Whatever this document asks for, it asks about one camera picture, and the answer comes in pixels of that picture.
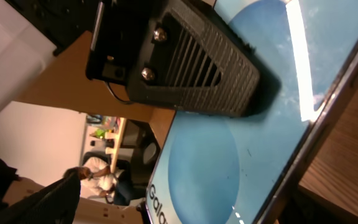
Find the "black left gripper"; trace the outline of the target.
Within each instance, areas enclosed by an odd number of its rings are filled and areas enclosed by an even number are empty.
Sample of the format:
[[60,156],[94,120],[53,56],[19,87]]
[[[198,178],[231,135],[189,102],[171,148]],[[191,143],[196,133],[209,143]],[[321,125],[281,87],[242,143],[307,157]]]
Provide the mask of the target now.
[[86,77],[129,99],[241,117],[260,80],[249,49],[204,1],[7,0],[55,46],[92,34]]

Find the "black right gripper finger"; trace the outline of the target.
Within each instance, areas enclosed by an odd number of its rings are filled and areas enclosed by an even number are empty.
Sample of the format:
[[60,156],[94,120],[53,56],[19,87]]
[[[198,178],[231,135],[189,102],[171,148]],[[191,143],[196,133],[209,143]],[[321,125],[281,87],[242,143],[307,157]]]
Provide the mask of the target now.
[[72,223],[79,199],[75,174],[46,187],[15,174],[0,174],[0,223]]

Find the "Galaxy S25 smartphone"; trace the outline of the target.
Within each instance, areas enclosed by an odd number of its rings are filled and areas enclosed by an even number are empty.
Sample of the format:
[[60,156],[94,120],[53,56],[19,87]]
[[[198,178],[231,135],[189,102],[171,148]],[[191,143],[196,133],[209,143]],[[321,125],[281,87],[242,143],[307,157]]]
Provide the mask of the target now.
[[178,112],[145,199],[150,223],[273,223],[358,86],[358,1],[216,1],[271,73],[246,118]]

